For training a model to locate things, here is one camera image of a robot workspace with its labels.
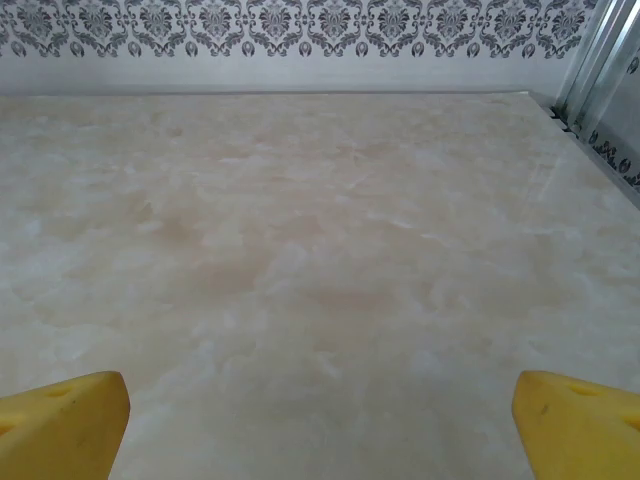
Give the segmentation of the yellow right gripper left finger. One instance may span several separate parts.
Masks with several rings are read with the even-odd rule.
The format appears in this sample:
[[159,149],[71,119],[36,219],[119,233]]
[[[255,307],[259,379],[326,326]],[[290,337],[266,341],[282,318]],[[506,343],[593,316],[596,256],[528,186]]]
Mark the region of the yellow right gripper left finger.
[[106,479],[130,415],[123,376],[96,372],[1,399],[3,479]]

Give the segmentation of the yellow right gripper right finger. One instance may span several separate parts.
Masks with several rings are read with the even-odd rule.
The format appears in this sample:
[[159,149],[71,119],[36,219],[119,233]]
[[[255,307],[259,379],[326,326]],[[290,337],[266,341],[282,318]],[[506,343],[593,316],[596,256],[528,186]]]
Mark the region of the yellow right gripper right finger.
[[524,371],[513,419],[537,479],[639,477],[639,395],[545,371]]

